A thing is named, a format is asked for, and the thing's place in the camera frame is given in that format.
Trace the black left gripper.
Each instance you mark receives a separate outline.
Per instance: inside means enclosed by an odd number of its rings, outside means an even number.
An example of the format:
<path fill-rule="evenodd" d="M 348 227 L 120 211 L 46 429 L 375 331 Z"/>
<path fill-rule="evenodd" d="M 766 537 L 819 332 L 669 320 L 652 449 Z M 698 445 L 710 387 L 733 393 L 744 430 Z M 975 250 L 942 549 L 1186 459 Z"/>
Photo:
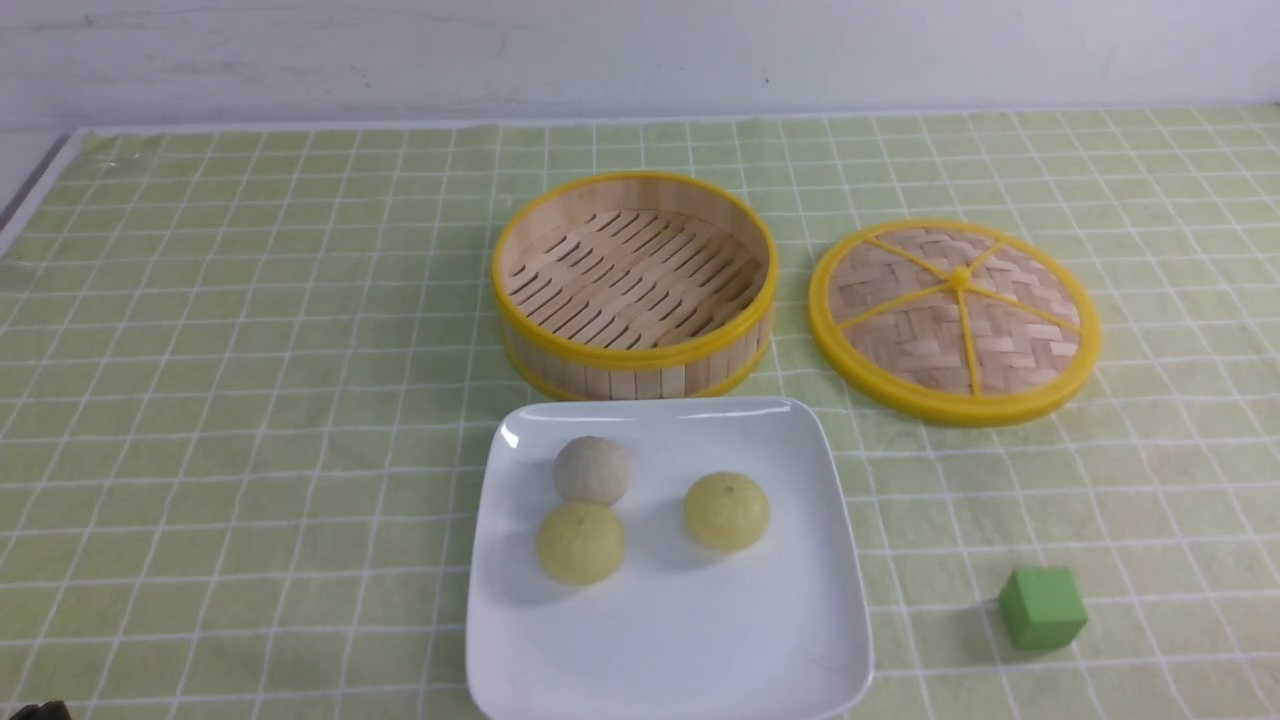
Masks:
<path fill-rule="evenodd" d="M 47 701 L 41 705 L 26 705 L 9 720 L 72 720 L 72 715 L 63 701 Z"/>

